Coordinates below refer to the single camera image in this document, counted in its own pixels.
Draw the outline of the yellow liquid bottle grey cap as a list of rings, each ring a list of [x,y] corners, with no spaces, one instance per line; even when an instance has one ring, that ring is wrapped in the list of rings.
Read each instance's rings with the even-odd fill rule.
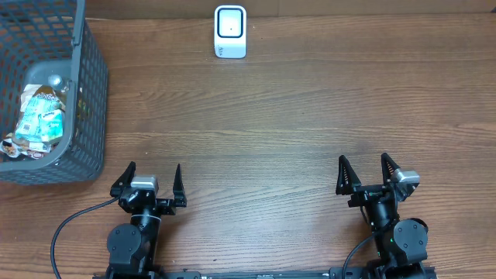
[[[51,74],[48,77],[48,84],[54,89],[63,94],[67,94],[70,91],[71,80],[67,77],[62,77],[59,74]]]

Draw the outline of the teal tissue packet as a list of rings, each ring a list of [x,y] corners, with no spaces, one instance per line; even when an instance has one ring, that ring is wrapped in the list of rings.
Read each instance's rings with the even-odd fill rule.
[[[44,98],[32,97],[15,131],[18,139],[25,139],[30,142],[42,141],[41,117],[44,112],[50,110],[50,102]]]

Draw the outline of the green white tissue pack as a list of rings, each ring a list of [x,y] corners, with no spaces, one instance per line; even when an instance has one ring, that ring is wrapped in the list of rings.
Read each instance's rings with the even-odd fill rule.
[[[58,143],[64,134],[64,111],[55,109],[39,116],[40,140],[44,143]]]

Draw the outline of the brown snack bag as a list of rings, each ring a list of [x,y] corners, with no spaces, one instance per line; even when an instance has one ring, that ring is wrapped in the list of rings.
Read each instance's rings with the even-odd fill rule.
[[[41,84],[28,84],[27,86],[25,86],[24,91],[21,94],[21,108],[20,108],[19,121],[22,118],[25,107],[27,106],[29,100],[32,97],[44,98],[47,101],[49,101],[50,110],[48,112],[53,111],[55,109],[61,109],[62,111],[64,111],[64,122],[65,122],[64,102],[59,98],[59,96],[52,87]],[[42,141],[30,142],[28,140],[18,139],[15,135],[15,130],[13,133],[7,134],[1,143],[1,152],[12,159],[18,159],[20,157],[28,157],[37,160],[43,158],[52,150],[54,150],[59,143],[59,142],[44,143]]]

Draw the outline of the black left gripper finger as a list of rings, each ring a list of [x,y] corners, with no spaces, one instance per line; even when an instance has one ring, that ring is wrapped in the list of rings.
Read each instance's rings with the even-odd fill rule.
[[[187,206],[187,198],[184,191],[180,164],[177,165],[174,176],[173,194],[175,206],[185,208]]]
[[[110,195],[113,198],[119,197],[122,192],[128,188],[135,176],[136,163],[131,161],[126,168],[126,170],[121,174],[121,176],[112,184],[110,189]]]

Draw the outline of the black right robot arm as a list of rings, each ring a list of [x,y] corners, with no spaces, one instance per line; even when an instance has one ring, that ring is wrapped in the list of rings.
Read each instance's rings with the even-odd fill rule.
[[[419,186],[420,176],[404,170],[387,154],[381,154],[381,184],[362,185],[346,156],[339,157],[337,195],[349,195],[348,206],[359,208],[371,235],[346,257],[341,277],[348,274],[353,255],[373,240],[378,258],[360,270],[361,278],[429,278],[435,274],[422,264],[428,257],[429,227],[417,218],[400,219],[398,206]]]

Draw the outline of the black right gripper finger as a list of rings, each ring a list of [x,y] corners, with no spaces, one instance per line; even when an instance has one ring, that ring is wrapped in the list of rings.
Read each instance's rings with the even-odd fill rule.
[[[391,181],[393,173],[400,168],[401,167],[397,165],[387,153],[381,154],[382,177],[385,184]]]
[[[361,181],[351,167],[350,162],[345,155],[341,155],[339,157],[339,171],[336,182],[336,194],[351,195],[361,185]]]

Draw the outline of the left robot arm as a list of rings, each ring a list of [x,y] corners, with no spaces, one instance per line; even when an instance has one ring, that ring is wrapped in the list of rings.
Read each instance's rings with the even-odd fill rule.
[[[178,208],[187,206],[181,166],[177,166],[174,175],[174,197],[159,198],[158,190],[157,177],[137,175],[133,161],[111,186],[110,195],[131,217],[108,235],[106,278],[166,277],[162,266],[155,264],[157,241],[162,217],[175,215]]]

